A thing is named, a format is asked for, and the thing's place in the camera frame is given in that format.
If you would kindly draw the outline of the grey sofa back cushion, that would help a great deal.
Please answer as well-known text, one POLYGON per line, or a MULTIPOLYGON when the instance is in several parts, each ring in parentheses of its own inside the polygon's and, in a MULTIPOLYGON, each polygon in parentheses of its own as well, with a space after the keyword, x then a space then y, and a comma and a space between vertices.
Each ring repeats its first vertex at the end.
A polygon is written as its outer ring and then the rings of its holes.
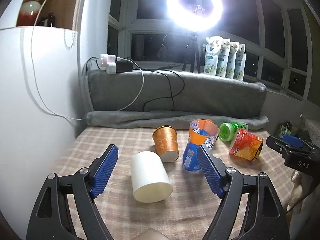
POLYGON ((188 72, 93 70, 88 90, 94 111, 178 111, 250 119, 267 95, 262 83, 188 72))

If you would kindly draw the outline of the red orange snack cup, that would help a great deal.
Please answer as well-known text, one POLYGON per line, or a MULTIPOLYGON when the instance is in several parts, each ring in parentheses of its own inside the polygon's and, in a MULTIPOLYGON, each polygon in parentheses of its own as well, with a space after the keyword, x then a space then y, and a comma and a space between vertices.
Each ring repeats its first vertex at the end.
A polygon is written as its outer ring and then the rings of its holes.
POLYGON ((244 129, 238 129, 229 148, 229 154, 256 161, 263 148, 263 139, 244 129))

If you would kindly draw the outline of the green plastic cup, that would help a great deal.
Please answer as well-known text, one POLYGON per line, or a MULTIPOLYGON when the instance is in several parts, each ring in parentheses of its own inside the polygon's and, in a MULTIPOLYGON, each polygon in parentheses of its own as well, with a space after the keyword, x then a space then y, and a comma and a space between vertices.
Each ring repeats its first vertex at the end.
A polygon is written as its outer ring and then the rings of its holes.
POLYGON ((248 130, 248 124, 245 122, 224 122, 219 127, 219 138, 224 141, 232 141, 237 130, 248 130))

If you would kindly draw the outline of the white refill pouch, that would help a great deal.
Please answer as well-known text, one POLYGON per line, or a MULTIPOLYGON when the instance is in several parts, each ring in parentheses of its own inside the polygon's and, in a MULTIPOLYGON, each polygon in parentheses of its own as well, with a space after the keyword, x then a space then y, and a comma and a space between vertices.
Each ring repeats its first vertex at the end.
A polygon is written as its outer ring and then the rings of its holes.
POLYGON ((216 75, 217 63, 223 38, 221 36, 207 37, 205 52, 204 74, 216 75))
POLYGON ((219 53, 216 75, 225 77, 228 63, 228 56, 231 48, 231 41, 229 38, 223 39, 219 53))
POLYGON ((227 62, 227 69, 226 69, 226 78, 232 79, 234 76, 234 69, 235 69, 235 59, 236 54, 239 50, 239 42, 232 42, 230 45, 230 51, 228 55, 228 62, 227 62))
POLYGON ((246 47, 245 44, 239 45, 239 50, 236 54, 235 68, 233 79, 242 81, 245 74, 245 63, 246 63, 246 47))

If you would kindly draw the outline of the copper orange paper cup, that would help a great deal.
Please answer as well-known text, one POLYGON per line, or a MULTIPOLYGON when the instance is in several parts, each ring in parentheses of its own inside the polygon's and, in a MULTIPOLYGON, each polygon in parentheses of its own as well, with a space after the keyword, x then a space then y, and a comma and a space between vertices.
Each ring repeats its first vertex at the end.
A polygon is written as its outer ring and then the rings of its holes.
POLYGON ((163 163, 172 163, 179 158, 177 131, 171 126, 161 126, 154 130, 152 138, 155 150, 163 163))

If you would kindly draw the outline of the white cabinet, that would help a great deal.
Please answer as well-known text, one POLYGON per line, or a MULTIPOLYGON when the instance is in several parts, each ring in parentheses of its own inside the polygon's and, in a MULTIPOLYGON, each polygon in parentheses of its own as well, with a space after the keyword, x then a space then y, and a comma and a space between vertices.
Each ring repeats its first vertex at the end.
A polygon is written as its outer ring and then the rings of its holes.
POLYGON ((19 237, 52 165, 83 116, 73 33, 1 31, 1 211, 19 237))

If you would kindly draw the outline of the black tripod stand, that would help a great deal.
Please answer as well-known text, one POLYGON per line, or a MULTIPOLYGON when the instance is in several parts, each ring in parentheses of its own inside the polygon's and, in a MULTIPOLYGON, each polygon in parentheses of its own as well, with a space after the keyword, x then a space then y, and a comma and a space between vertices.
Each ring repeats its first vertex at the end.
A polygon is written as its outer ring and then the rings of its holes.
POLYGON ((194 68, 196 67, 197 73, 201 73, 201 65, 200 65, 200 50, 197 42, 198 33, 193 31, 190 37, 190 43, 186 46, 186 54, 183 60, 182 71, 186 70, 187 62, 190 64, 190 72, 194 72, 194 68))

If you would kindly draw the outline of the dark glass bottle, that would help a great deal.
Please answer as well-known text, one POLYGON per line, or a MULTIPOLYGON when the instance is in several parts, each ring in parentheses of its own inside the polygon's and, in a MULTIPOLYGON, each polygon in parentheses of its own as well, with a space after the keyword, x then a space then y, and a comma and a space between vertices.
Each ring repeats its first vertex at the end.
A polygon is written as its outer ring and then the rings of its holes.
POLYGON ((55 26, 56 17, 51 12, 46 17, 41 17, 39 26, 43 27, 54 27, 55 26))

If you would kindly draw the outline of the blue orange snack cup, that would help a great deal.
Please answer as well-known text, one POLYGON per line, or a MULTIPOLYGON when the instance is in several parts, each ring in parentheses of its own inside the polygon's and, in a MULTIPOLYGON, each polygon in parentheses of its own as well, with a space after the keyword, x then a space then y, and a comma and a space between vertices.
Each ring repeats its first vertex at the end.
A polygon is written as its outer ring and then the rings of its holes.
POLYGON ((216 124, 197 119, 190 123, 189 138, 185 148, 182 165, 186 171, 199 173, 201 168, 197 160, 197 149, 200 145, 206 145, 210 150, 213 148, 219 136, 219 128, 216 124))

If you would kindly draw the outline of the white paper cup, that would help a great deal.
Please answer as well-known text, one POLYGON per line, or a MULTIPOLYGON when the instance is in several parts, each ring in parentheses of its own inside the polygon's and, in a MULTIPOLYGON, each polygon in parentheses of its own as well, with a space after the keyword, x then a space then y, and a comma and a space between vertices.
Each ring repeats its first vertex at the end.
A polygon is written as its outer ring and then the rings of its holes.
POLYGON ((141 203, 155 203, 167 199, 173 186, 160 157, 153 152, 139 152, 131 160, 133 197, 141 203))

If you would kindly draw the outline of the red white vase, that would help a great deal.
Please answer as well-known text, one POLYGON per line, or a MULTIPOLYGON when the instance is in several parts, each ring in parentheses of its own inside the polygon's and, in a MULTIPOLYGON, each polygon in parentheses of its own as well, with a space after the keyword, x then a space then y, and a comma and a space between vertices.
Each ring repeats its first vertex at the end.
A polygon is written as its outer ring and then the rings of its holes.
POLYGON ((23 0, 18 13, 16 26, 21 27, 33 25, 40 11, 40 8, 40 0, 23 0))

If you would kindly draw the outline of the black power brick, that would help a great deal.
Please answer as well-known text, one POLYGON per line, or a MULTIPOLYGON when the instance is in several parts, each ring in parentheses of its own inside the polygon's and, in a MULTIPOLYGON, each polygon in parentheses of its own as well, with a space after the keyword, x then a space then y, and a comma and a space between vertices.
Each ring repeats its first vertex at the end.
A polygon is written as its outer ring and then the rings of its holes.
POLYGON ((116 73, 125 73, 133 71, 133 63, 130 60, 118 60, 116 62, 116 73))

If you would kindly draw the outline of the checked beige table cloth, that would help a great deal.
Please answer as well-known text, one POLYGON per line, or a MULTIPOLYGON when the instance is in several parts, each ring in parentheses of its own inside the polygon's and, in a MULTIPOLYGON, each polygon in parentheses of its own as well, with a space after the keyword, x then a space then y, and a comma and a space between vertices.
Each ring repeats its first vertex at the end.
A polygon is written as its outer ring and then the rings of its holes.
POLYGON ((202 173, 186 171, 182 158, 163 163, 155 151, 151 128, 89 127, 58 159, 52 172, 88 174, 89 165, 108 145, 118 161, 102 194, 95 199, 114 239, 133 239, 148 228, 169 239, 201 239, 220 198, 202 173))

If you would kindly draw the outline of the green carton box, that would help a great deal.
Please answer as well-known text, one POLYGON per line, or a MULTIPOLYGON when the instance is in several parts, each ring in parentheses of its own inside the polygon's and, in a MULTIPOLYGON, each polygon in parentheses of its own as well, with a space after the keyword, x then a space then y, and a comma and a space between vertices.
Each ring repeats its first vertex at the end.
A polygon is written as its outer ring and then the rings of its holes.
POLYGON ((291 121, 287 121, 279 125, 276 132, 276 138, 282 139, 286 134, 295 136, 297 131, 298 127, 295 126, 291 121))

